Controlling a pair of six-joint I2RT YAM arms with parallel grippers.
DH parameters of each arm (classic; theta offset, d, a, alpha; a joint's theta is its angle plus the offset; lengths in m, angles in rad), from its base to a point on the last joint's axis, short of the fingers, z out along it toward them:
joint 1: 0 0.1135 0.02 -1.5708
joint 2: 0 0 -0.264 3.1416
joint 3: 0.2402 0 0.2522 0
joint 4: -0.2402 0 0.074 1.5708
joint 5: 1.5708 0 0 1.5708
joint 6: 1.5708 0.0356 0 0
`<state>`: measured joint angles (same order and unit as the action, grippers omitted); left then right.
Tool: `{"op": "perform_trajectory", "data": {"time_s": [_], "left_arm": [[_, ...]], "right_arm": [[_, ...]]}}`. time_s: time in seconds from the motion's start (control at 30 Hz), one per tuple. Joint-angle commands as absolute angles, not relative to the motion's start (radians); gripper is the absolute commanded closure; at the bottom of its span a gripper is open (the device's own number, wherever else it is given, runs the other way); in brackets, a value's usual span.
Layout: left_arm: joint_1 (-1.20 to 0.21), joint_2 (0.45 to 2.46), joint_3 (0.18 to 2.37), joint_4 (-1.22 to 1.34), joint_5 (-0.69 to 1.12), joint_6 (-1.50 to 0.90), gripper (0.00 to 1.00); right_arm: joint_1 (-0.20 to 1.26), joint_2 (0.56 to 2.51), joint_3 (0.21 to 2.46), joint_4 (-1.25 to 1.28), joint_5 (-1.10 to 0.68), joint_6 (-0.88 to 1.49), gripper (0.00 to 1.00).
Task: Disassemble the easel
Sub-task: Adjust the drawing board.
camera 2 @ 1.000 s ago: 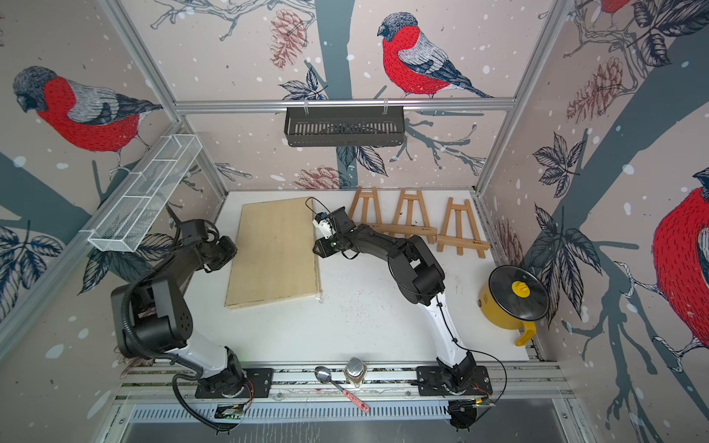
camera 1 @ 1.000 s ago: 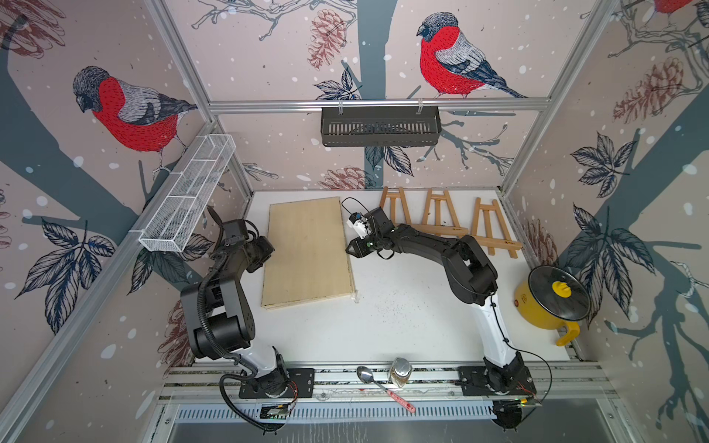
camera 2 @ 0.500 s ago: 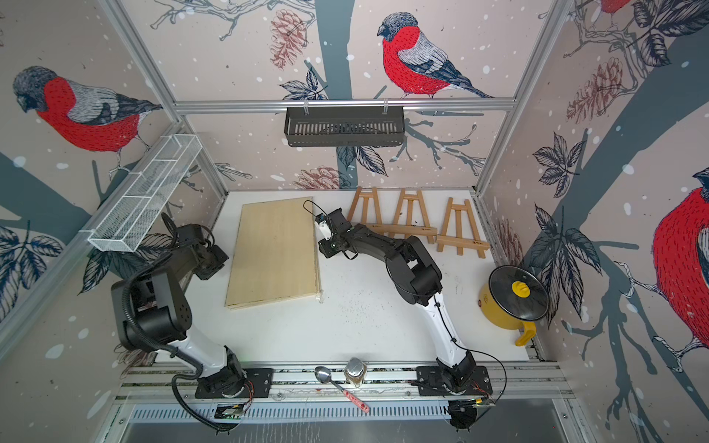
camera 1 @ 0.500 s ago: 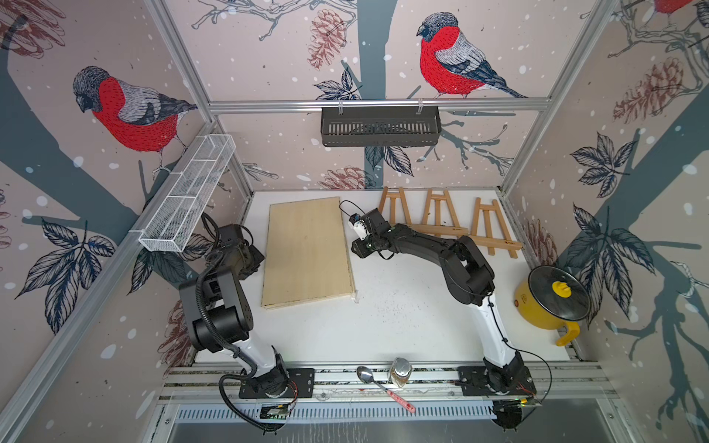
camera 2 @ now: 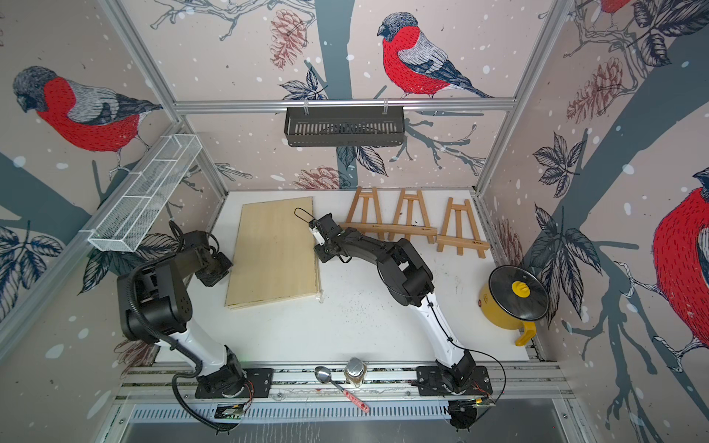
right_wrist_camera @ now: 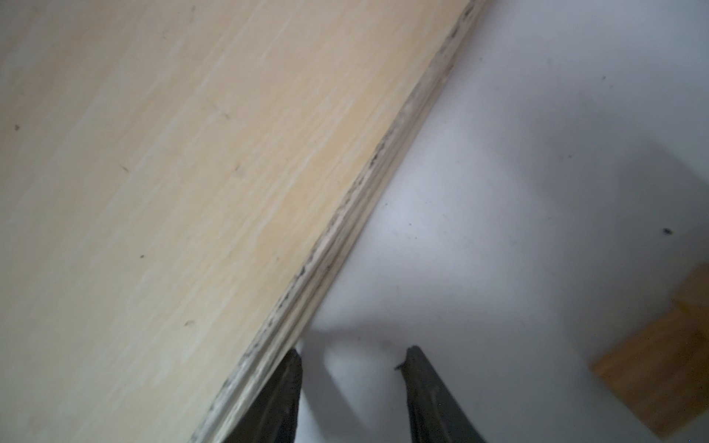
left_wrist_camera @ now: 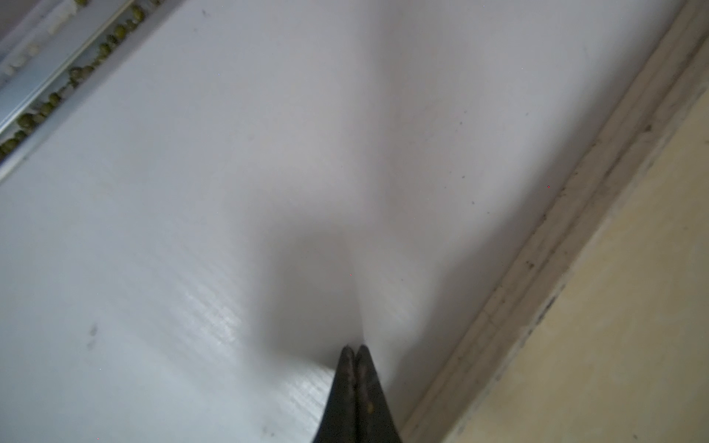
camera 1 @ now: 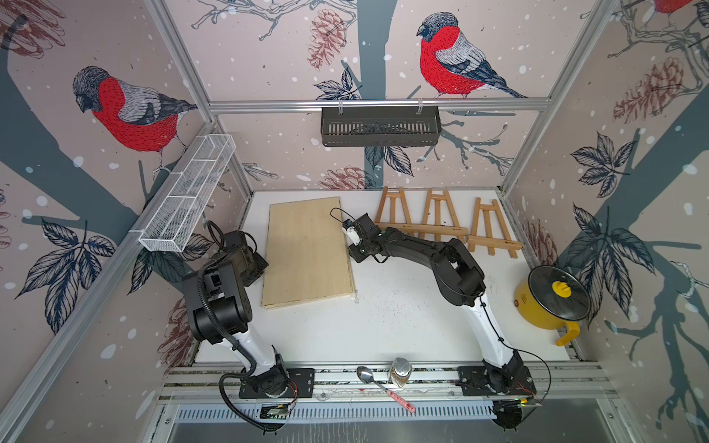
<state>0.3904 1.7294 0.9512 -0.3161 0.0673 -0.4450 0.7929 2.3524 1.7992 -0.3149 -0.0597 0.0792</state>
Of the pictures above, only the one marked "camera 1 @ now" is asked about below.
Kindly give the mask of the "wooden easel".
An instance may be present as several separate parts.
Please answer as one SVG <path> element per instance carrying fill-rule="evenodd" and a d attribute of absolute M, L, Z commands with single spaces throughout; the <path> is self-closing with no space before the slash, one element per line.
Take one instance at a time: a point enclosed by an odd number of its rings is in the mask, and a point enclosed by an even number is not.
<path fill-rule="evenodd" d="M 427 190 L 422 220 L 413 227 L 418 231 L 411 229 L 408 232 L 411 236 L 436 242 L 457 239 L 465 243 L 469 236 L 469 230 L 459 220 L 448 189 Z"/>
<path fill-rule="evenodd" d="M 383 221 L 382 216 L 385 213 L 386 207 L 389 208 L 389 218 L 386 221 Z M 402 207 L 402 211 L 404 214 L 404 221 L 402 223 L 398 223 L 398 221 L 396 220 L 399 207 Z M 374 223 L 378 225 L 378 227 L 380 227 L 380 229 L 382 230 L 391 227 L 394 229 L 398 229 L 406 234 L 415 233 L 413 230 L 414 225 L 412 223 L 407 198 L 403 188 L 389 189 L 387 188 L 387 186 L 384 186 L 381 193 L 380 204 L 378 206 Z"/>
<path fill-rule="evenodd" d="M 476 198 L 467 245 L 471 253 L 485 249 L 489 256 L 495 256 L 502 251 L 510 258 L 519 258 L 523 249 L 523 244 L 513 239 L 498 199 L 484 202 Z"/>

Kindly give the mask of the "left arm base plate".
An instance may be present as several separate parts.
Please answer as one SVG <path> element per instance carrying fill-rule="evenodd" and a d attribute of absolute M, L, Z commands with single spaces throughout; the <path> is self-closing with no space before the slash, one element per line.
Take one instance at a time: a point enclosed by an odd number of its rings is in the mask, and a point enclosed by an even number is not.
<path fill-rule="evenodd" d="M 313 395 L 315 370 L 313 368 L 287 368 L 271 370 L 246 378 L 240 387 L 240 399 L 280 399 L 295 397 L 309 399 Z"/>

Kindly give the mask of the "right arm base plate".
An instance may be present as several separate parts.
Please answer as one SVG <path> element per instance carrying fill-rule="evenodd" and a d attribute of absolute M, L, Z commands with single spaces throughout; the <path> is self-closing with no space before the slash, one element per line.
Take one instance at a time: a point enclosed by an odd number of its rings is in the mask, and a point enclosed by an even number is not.
<path fill-rule="evenodd" d="M 458 381 L 455 383 L 465 397 L 537 395 L 537 388 L 528 367 L 522 369 L 511 380 L 500 377 L 483 365 L 464 365 L 457 368 Z"/>

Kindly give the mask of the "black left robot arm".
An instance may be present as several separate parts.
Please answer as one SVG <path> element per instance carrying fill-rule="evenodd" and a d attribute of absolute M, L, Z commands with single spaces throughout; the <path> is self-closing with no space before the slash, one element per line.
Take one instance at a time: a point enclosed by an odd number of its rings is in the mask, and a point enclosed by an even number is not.
<path fill-rule="evenodd" d="M 221 398 L 244 422 L 263 434 L 276 434 L 280 425 L 264 424 L 238 410 L 225 387 L 227 380 L 238 380 L 254 393 L 271 398 L 282 396 L 292 387 L 282 356 L 249 328 L 253 310 L 246 288 L 260 278 L 268 262 L 258 254 L 257 247 L 249 246 L 251 234 L 224 233 L 213 221 L 208 221 L 207 229 L 217 252 L 182 280 L 191 334 L 200 343 L 226 344 L 239 357 L 244 369 L 220 376 Z"/>

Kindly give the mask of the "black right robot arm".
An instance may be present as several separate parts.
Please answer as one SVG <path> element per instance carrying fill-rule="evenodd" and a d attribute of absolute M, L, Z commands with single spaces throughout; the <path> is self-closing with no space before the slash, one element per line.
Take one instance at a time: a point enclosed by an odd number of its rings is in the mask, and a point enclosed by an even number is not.
<path fill-rule="evenodd" d="M 483 269 L 460 240 L 429 241 L 393 227 L 381 229 L 367 214 L 344 220 L 342 227 L 351 242 L 348 254 L 355 262 L 367 258 L 379 264 L 388 258 L 413 261 L 433 272 L 447 302 L 463 308 L 482 354 L 483 380 L 473 381 L 473 387 L 499 395 L 537 393 L 521 351 L 505 340 L 489 308 Z"/>

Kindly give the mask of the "plywood board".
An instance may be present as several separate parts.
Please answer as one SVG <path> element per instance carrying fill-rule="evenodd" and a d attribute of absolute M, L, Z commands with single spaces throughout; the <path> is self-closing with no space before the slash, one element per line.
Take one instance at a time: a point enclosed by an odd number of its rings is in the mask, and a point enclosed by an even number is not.
<path fill-rule="evenodd" d="M 271 205 L 261 306 L 286 308 L 356 295 L 341 199 Z"/>

